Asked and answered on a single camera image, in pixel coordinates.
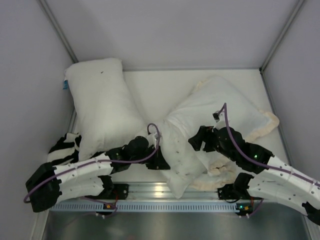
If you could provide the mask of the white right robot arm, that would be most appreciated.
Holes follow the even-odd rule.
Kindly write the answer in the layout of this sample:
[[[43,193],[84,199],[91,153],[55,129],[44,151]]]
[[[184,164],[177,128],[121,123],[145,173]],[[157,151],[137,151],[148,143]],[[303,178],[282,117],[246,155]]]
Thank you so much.
[[[234,183],[219,189],[220,199],[266,199],[320,223],[320,183],[284,163],[266,148],[245,141],[233,128],[201,126],[188,139],[195,151],[217,152],[241,169]]]

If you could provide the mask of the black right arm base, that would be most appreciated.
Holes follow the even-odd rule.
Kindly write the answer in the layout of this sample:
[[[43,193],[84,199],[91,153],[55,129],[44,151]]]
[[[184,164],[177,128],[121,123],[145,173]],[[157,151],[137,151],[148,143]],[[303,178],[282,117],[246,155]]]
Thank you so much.
[[[227,203],[236,203],[239,200],[250,200],[251,197],[245,189],[237,188],[233,184],[226,184],[217,189],[218,199]]]

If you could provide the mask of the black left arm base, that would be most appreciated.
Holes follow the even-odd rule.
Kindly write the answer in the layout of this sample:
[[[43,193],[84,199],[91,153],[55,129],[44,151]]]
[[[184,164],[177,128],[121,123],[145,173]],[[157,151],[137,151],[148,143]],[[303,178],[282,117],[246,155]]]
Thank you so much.
[[[100,200],[126,200],[129,194],[129,185],[126,183],[115,183],[105,188],[97,197]]]

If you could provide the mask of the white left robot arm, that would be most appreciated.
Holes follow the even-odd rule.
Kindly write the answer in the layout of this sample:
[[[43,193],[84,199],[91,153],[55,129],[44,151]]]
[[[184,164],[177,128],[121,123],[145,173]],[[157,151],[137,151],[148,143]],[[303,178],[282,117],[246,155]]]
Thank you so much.
[[[97,152],[82,162],[42,164],[25,183],[24,203],[40,213],[69,199],[116,199],[120,189],[114,185],[112,175],[128,170],[133,164],[142,164],[153,171],[170,170],[159,139],[138,136],[124,146]]]

